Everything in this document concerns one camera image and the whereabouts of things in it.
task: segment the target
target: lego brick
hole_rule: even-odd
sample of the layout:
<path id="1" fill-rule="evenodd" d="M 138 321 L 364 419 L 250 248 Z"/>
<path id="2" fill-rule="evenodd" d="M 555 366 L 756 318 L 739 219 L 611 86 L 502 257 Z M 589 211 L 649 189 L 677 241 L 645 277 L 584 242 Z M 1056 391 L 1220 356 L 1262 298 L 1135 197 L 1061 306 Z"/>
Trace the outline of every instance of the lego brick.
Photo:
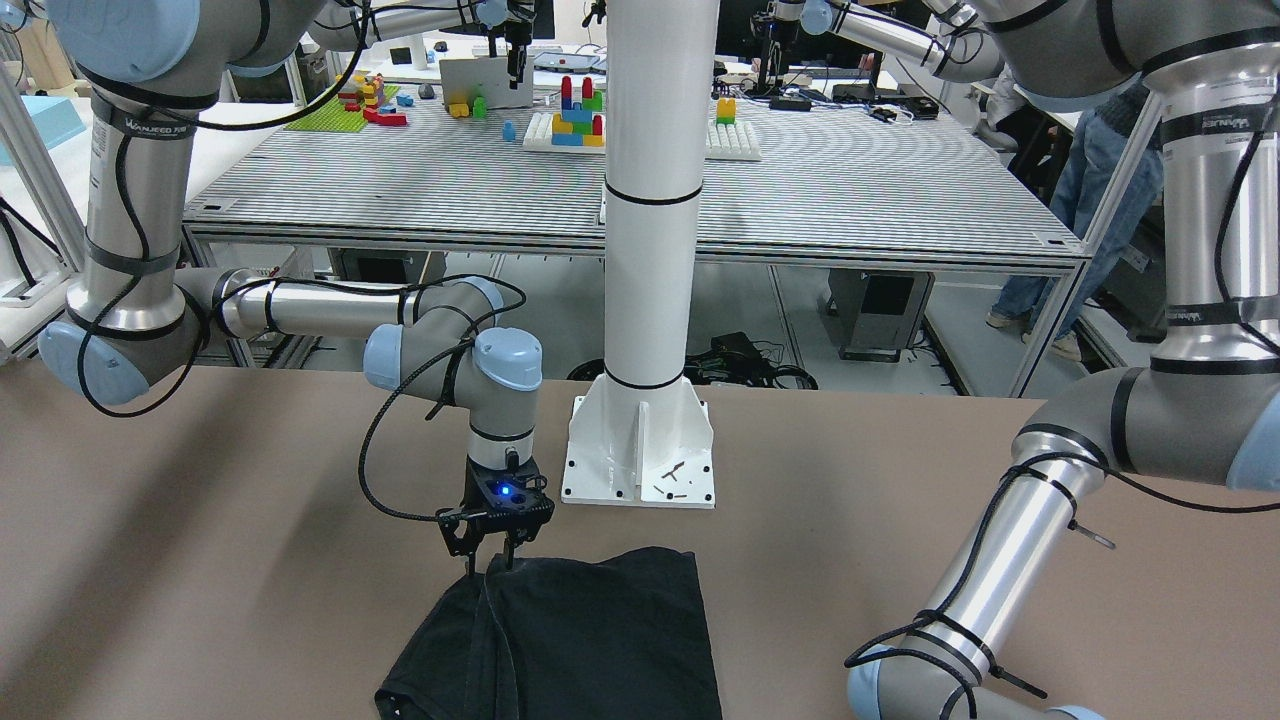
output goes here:
<path id="1" fill-rule="evenodd" d="M 562 110 L 561 115 L 567 123 L 590 123 L 591 111 L 590 110 Z"/>

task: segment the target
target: jeans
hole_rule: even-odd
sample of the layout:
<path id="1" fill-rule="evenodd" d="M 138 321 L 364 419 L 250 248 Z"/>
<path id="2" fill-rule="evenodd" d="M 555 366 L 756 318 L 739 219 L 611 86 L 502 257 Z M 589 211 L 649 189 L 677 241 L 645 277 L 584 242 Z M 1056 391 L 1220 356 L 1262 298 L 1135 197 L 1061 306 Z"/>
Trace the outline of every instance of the jeans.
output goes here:
<path id="1" fill-rule="evenodd" d="M 1053 190 L 1053 200 L 1050 210 L 1062 220 L 1076 237 L 1083 238 L 1093 220 L 1093 214 L 1102 201 L 1102 192 L 1111 182 L 1120 163 L 1120 154 L 1128 138 L 1115 132 L 1106 123 L 1098 119 L 1092 111 L 1080 117 L 1080 123 L 1075 128 L 1075 140 L 1071 142 L 1071 151 L 1062 168 L 1062 176 Z M 1053 340 L 1060 340 L 1071 332 L 1071 325 L 1080 316 L 1084 301 L 1094 292 L 1111 274 L 1120 252 L 1133 240 L 1133 233 L 1138 229 L 1138 222 L 1147 214 L 1151 204 L 1156 201 L 1161 187 L 1165 184 L 1165 165 L 1160 154 L 1152 149 L 1142 152 L 1138 169 L 1134 170 L 1129 188 L 1116 208 L 1115 219 L 1107 231 L 1089 269 L 1084 273 L 1080 283 L 1080 292 L 1066 309 L 1062 327 Z M 1036 327 L 1044 301 L 1053 292 L 1055 278 L 1038 277 L 1011 277 L 1000 291 L 1000 300 L 992 305 L 991 310 L 996 315 L 1016 318 L 1030 311 L 1030 327 Z"/>

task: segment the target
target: folded clothing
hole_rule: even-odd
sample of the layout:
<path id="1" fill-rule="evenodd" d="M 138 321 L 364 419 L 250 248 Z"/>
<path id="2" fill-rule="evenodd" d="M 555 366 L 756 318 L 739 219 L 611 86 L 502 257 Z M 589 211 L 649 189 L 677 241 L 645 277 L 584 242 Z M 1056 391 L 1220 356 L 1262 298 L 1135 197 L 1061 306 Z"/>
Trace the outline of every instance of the folded clothing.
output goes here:
<path id="1" fill-rule="evenodd" d="M 495 557 L 445 591 L 374 702 L 384 720 L 717 720 L 694 556 Z"/>

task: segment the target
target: person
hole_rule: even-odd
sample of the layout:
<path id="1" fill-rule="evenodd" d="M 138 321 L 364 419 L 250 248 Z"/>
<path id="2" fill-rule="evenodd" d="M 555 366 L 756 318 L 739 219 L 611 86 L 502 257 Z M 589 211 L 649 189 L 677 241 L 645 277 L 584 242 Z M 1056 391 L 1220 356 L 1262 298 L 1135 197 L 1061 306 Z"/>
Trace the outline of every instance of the person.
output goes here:
<path id="1" fill-rule="evenodd" d="M 1147 88 L 1139 82 L 1096 110 L 1080 117 L 1075 140 L 1053 190 L 1050 210 L 1076 237 L 1084 237 L 1089 223 L 1102 201 L 1102 193 L 1120 163 L 1120 154 L 1138 123 L 1138 114 L 1147 101 Z M 1121 251 L 1133 240 L 1138 222 L 1156 201 L 1165 184 L 1165 167 L 1160 156 L 1158 131 L 1142 152 L 1129 188 L 1116 208 L 1115 219 L 1102 237 L 1093 263 L 1080 282 L 1080 291 L 1066 309 L 1061 329 L 1050 351 L 1068 360 L 1080 361 L 1080 343 L 1071 325 L 1080 316 L 1084 301 L 1093 296 L 1111 274 Z M 1028 328 L 1034 328 L 1044 301 L 1053 291 L 1053 278 L 1011 277 L 1000 291 L 1000 299 L 987 313 L 987 324 L 1004 329 L 1012 327 L 1024 315 Z M 1023 334 L 1023 342 L 1028 340 Z"/>

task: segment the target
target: shoe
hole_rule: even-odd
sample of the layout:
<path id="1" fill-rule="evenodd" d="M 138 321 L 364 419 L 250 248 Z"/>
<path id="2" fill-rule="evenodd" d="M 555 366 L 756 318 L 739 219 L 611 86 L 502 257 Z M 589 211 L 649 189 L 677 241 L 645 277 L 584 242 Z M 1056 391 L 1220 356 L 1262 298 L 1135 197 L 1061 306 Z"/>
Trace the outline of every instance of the shoe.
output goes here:
<path id="1" fill-rule="evenodd" d="M 1024 343 L 1030 340 L 1032 333 L 1023 333 Z M 1083 359 L 1080 355 L 1080 342 L 1075 340 L 1075 331 L 1069 331 L 1065 336 L 1055 340 L 1053 345 L 1048 346 L 1048 351 L 1071 363 L 1079 363 Z"/>
<path id="2" fill-rule="evenodd" d="M 1001 315 L 1000 313 L 996 313 L 995 310 L 988 310 L 987 311 L 987 324 L 991 325 L 991 327 L 993 327 L 993 328 L 996 328 L 997 331 L 1007 328 L 1009 325 L 1014 324 L 1014 320 L 1016 320 L 1016 319 L 1018 318 L 1010 318 L 1007 315 Z"/>

